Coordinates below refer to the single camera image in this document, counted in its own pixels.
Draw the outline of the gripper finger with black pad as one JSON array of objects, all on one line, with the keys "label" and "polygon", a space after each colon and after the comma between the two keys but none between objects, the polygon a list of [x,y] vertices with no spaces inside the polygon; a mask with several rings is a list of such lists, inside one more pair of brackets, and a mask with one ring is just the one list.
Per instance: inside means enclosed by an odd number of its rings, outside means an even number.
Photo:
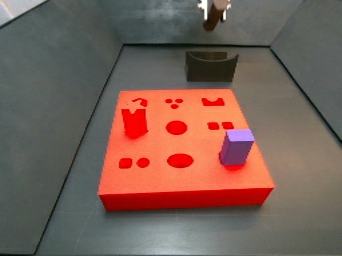
[{"label": "gripper finger with black pad", "polygon": [[203,19],[208,19],[208,0],[199,0],[198,8],[203,11]]}]

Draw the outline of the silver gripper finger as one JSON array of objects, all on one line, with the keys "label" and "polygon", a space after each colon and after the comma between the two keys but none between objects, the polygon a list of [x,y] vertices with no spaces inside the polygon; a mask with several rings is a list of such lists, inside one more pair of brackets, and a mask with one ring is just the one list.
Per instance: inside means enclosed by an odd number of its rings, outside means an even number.
[{"label": "silver gripper finger", "polygon": [[231,0],[227,0],[227,4],[226,4],[226,8],[224,11],[222,13],[222,18],[220,18],[220,22],[224,22],[227,19],[227,11],[231,9]]}]

